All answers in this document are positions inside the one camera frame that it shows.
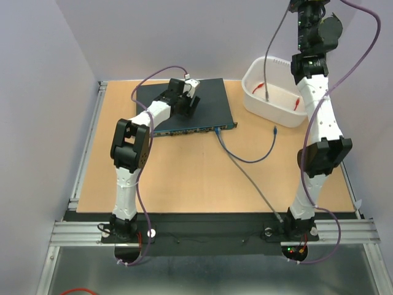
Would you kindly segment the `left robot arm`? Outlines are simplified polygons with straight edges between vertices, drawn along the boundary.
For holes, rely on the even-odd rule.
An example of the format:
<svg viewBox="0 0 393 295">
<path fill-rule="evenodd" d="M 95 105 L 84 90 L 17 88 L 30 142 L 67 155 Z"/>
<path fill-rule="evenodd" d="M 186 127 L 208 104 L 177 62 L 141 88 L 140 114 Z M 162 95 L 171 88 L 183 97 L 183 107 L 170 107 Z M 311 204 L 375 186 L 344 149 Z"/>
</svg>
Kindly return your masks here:
<svg viewBox="0 0 393 295">
<path fill-rule="evenodd" d="M 123 242 L 136 237 L 136 187 L 149 153 L 154 128 L 174 115 L 193 116 L 200 98 L 195 95 L 200 82 L 189 78 L 171 79 L 167 89 L 149 107 L 131 119 L 120 119 L 115 127 L 110 156 L 114 161 L 117 188 L 109 233 Z"/>
</svg>

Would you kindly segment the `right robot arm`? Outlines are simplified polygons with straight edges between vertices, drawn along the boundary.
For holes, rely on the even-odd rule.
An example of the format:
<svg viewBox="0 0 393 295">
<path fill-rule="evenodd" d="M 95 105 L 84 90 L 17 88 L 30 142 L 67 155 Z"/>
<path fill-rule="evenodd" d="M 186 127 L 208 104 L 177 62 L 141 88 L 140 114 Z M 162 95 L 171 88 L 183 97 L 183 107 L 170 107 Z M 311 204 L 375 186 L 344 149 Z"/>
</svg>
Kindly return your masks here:
<svg viewBox="0 0 393 295">
<path fill-rule="evenodd" d="M 309 125 L 305 146 L 298 151 L 300 184 L 282 225 L 284 236 L 296 240 L 317 234 L 315 210 L 322 187 L 352 149 L 341 132 L 330 100 L 327 53 L 336 49 L 343 25 L 336 15 L 325 16 L 327 1 L 291 1 L 298 16 L 298 54 L 290 71 L 305 105 Z"/>
</svg>

